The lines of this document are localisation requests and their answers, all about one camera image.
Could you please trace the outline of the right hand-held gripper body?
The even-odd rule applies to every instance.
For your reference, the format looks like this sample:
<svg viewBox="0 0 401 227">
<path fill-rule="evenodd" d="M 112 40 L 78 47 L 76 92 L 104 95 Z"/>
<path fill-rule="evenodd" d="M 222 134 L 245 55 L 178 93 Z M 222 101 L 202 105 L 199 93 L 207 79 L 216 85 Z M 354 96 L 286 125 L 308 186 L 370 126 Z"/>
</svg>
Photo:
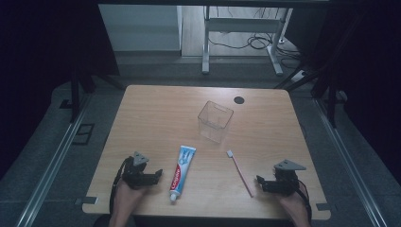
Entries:
<svg viewBox="0 0 401 227">
<path fill-rule="evenodd" d="M 274 166 L 274 181 L 268 181 L 268 184 L 274 187 L 274 193 L 289 196 L 299 188 L 299 179 L 297 170 L 305 170 L 304 166 L 296 164 L 290 160 L 284 161 Z"/>
</svg>

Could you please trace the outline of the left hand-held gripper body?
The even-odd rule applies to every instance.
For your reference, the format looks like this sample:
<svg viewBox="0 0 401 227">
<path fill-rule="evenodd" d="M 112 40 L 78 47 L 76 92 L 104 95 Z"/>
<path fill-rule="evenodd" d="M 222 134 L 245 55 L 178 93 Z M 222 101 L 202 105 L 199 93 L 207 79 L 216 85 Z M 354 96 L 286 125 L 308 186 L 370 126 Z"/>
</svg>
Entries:
<svg viewBox="0 0 401 227">
<path fill-rule="evenodd" d="M 144 172 L 149 158 L 145 157 L 138 151 L 135 151 L 132 156 L 129 156 L 124 161 L 122 179 L 131 189 L 140 186 L 149 186 L 149 180 L 158 178 L 153 174 Z"/>
</svg>

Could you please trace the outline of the pink toothbrush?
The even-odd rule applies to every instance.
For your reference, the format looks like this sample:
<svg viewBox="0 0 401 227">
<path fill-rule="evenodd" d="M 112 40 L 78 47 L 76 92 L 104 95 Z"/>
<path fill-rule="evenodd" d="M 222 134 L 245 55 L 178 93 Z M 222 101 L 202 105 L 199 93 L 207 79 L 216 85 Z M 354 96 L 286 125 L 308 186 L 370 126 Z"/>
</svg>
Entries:
<svg viewBox="0 0 401 227">
<path fill-rule="evenodd" d="M 254 197 L 254 193 L 252 192 L 252 189 L 250 188 L 245 176 L 243 175 L 243 172 L 242 172 L 242 170 L 241 170 L 241 168 L 240 168 L 240 166 L 239 166 L 239 164 L 238 164 L 233 152 L 231 150 L 228 150 L 228 151 L 226 151 L 226 153 L 227 153 L 227 156 L 233 160 L 233 162 L 235 164 L 235 168 L 236 168 L 236 170 L 237 170 L 237 172 L 239 174 L 239 177 L 240 177 L 241 181 L 244 183 L 244 186 L 245 186 L 248 194 L 250 195 L 250 197 L 253 198 Z"/>
</svg>

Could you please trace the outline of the white blue toothpaste tube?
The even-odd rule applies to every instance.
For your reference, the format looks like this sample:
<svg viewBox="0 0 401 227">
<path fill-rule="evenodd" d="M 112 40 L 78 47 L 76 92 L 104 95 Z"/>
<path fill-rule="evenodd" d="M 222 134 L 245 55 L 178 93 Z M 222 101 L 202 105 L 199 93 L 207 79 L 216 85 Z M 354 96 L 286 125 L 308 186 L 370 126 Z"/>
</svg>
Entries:
<svg viewBox="0 0 401 227">
<path fill-rule="evenodd" d="M 169 187 L 169 199 L 171 202 L 175 202 L 183 192 L 186 175 L 195 153 L 195 148 L 180 146 L 179 158 Z"/>
</svg>

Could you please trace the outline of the clear plastic square cup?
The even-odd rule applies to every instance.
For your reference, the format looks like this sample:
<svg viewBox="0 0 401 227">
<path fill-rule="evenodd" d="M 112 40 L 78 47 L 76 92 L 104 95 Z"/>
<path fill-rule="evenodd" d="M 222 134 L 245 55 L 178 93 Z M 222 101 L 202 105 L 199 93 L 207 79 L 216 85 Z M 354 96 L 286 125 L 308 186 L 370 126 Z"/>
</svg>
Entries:
<svg viewBox="0 0 401 227">
<path fill-rule="evenodd" d="M 208 100 L 198 115 L 200 135 L 220 143 L 225 137 L 234 111 Z"/>
</svg>

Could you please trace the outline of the person's right hand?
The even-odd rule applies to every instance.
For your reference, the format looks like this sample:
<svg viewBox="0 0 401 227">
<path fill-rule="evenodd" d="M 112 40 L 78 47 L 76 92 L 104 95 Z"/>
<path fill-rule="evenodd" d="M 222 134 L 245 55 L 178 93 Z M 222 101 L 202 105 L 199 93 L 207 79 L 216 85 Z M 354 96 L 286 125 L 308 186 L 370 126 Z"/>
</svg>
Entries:
<svg viewBox="0 0 401 227">
<path fill-rule="evenodd" d="M 307 218 L 305 202 L 297 192 L 290 196 L 276 195 L 275 198 L 292 219 Z"/>
</svg>

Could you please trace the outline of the person's left hand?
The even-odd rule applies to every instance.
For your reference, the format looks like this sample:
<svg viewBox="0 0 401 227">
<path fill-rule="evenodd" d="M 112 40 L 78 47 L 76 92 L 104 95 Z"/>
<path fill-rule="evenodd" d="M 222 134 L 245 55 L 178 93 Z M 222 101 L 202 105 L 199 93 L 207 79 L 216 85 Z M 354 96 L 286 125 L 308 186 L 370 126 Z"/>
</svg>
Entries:
<svg viewBox="0 0 401 227">
<path fill-rule="evenodd" d="M 119 218 L 131 215 L 147 192 L 147 187 L 131 189 L 126 182 L 120 181 L 113 199 L 113 215 Z"/>
</svg>

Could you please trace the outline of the black metal stand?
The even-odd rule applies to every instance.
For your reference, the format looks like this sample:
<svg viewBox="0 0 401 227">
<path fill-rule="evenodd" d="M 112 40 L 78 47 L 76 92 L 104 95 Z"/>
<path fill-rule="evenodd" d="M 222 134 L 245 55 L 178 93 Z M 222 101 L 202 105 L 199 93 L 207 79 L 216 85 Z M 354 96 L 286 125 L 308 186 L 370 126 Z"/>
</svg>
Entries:
<svg viewBox="0 0 401 227">
<path fill-rule="evenodd" d="M 87 72 L 82 66 L 75 65 L 71 71 L 71 120 L 73 123 L 78 119 L 80 112 L 80 99 L 79 99 L 79 87 L 83 88 L 83 91 L 87 94 L 91 94 L 95 91 L 95 82 L 92 79 L 92 73 Z M 113 75 L 96 74 L 96 77 L 104 80 L 111 84 L 118 90 L 124 91 L 126 85 L 113 78 Z"/>
<path fill-rule="evenodd" d="M 324 94 L 327 94 L 327 117 L 335 128 L 337 127 L 335 113 L 339 90 L 339 74 L 336 68 L 340 67 L 340 60 L 362 18 L 363 13 L 360 11 L 329 11 L 323 23 L 326 36 L 321 36 L 322 44 L 302 59 L 294 71 L 275 86 L 275 89 L 292 92 L 315 80 L 316 83 L 310 94 L 313 98 L 322 98 Z M 291 79 L 300 70 L 306 71 L 306 76 L 297 82 L 292 82 Z"/>
</svg>

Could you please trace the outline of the white cabinet panel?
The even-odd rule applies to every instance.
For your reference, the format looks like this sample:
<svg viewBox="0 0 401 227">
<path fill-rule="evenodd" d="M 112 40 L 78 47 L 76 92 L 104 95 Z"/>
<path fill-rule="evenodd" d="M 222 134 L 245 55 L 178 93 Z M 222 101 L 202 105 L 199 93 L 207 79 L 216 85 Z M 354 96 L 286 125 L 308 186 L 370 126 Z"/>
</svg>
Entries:
<svg viewBox="0 0 401 227">
<path fill-rule="evenodd" d="M 114 51 L 180 51 L 181 6 L 98 5 Z"/>
</svg>

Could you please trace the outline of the dark curtain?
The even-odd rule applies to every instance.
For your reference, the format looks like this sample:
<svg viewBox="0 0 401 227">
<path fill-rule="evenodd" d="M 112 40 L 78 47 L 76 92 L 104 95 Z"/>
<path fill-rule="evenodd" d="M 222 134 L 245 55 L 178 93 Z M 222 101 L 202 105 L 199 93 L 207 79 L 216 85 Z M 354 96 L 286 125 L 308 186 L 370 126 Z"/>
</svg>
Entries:
<svg viewBox="0 0 401 227">
<path fill-rule="evenodd" d="M 305 55 L 333 54 L 354 12 L 295 9 L 285 37 Z M 401 183 L 401 0 L 371 0 L 332 69 L 347 96 L 344 109 L 385 166 Z"/>
<path fill-rule="evenodd" d="M 17 159 L 73 73 L 119 73 L 100 0 L 0 0 L 0 179 Z"/>
</svg>

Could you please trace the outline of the metal floor rail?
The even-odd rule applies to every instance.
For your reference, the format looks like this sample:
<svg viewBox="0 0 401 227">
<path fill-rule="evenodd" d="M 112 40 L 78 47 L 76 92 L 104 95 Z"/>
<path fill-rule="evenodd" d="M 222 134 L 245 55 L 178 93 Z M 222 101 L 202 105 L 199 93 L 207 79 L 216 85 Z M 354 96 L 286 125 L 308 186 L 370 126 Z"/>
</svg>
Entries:
<svg viewBox="0 0 401 227">
<path fill-rule="evenodd" d="M 366 211 L 368 218 L 370 219 L 374 227 L 388 227 L 388 224 L 384 219 L 371 190 L 363 181 L 361 174 L 359 173 L 356 164 L 354 163 L 347 147 L 340 137 L 338 130 L 333 127 L 328 120 L 328 111 L 325 109 L 324 104 L 318 99 L 313 99 L 313 102 L 317 110 L 319 111 L 320 119 L 325 129 L 327 130 L 327 133 L 331 138 L 331 141 L 334 144 L 337 153 L 339 154 L 339 157 L 353 184 L 353 187 L 357 192 L 357 195 Z"/>
<path fill-rule="evenodd" d="M 78 116 L 76 119 L 69 124 L 66 133 L 59 146 L 57 147 L 55 154 L 53 155 L 51 161 L 49 162 L 44 174 L 41 179 L 37 183 L 34 188 L 29 200 L 26 203 L 26 206 L 18 218 L 14 227 L 31 227 L 35 218 L 39 214 L 41 207 L 44 203 L 44 199 L 46 198 L 51 185 L 53 184 L 60 168 L 63 160 L 70 149 L 72 142 L 76 136 L 78 128 L 84 118 L 88 105 L 91 102 L 92 96 L 85 95 L 81 103 L 78 106 Z"/>
</svg>

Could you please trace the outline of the black floor hatch frame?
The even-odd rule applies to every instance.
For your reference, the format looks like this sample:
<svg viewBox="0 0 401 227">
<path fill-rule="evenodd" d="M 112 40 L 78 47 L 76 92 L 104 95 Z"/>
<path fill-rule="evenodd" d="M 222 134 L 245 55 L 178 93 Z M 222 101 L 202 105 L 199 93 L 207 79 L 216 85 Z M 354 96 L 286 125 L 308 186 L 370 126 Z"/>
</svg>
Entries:
<svg viewBox="0 0 401 227">
<path fill-rule="evenodd" d="M 72 144 L 77 146 L 86 146 L 92 137 L 94 124 L 80 124 L 76 131 Z"/>
</svg>

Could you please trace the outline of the white metal desk frame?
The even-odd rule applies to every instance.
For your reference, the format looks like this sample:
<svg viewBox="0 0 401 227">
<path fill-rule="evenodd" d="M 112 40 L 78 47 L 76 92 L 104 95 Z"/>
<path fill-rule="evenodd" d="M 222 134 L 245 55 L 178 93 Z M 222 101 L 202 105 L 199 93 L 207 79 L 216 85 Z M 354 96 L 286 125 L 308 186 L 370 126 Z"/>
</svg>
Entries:
<svg viewBox="0 0 401 227">
<path fill-rule="evenodd" d="M 201 71 L 208 74 L 209 69 L 209 35 L 211 32 L 234 32 L 234 33 L 265 33 L 272 36 L 272 42 L 265 50 L 267 51 L 270 62 L 273 66 L 275 74 L 280 77 L 283 75 L 283 69 L 280 65 L 276 51 L 278 44 L 282 38 L 282 34 L 286 25 L 289 9 L 283 9 L 279 18 L 235 18 L 235 17 L 211 17 L 210 7 L 207 6 L 203 10 L 204 17 L 204 42 L 202 50 Z"/>
</svg>

